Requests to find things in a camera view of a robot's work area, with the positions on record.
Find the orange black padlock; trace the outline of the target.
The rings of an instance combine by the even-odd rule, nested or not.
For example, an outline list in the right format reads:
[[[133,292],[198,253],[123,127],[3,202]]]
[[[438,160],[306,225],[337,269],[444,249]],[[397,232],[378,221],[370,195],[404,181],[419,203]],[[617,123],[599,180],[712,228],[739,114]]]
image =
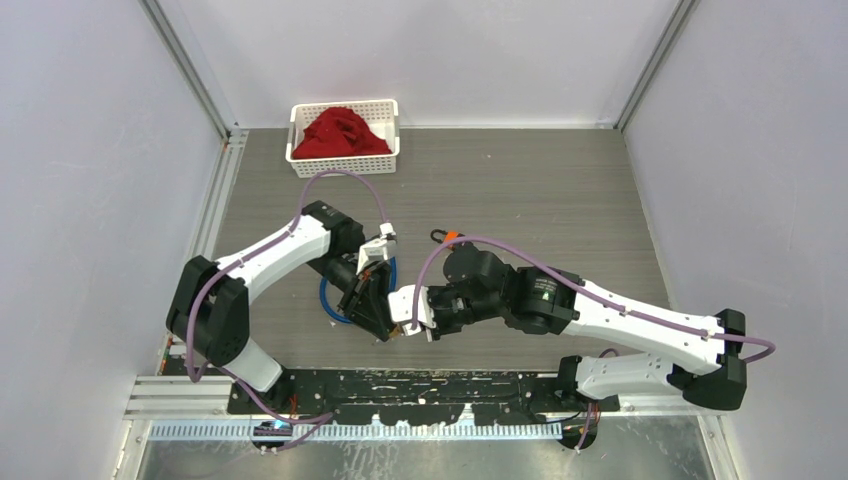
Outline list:
[[[451,242],[455,239],[458,239],[463,236],[462,233],[457,231],[448,231],[443,229],[433,229],[430,234],[430,239],[437,244],[444,244],[445,242]]]

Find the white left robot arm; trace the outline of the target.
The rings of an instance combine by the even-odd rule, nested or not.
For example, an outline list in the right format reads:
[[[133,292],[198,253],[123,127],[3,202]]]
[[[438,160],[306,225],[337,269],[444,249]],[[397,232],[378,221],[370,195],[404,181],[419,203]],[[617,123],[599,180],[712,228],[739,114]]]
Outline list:
[[[363,226],[315,201],[286,226],[256,244],[218,260],[196,256],[186,263],[166,318],[167,329],[186,347],[192,380],[209,365],[231,374],[269,413],[292,397],[286,369],[251,337],[250,308],[270,286],[307,265],[342,294],[340,309],[353,325],[387,341],[396,332],[389,293],[391,260],[376,250]]]

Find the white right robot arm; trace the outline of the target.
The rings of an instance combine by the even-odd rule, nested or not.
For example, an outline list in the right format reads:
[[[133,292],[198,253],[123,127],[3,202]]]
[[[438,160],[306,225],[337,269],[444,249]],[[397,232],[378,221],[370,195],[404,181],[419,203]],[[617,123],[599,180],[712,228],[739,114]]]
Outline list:
[[[717,411],[740,408],[747,392],[741,357],[746,319],[725,309],[681,313],[618,295],[570,272],[515,268],[471,242],[451,246],[443,286],[414,288],[410,311],[432,339],[500,318],[530,335],[588,337],[633,349],[561,359],[555,396],[567,410],[616,395],[679,394]]]

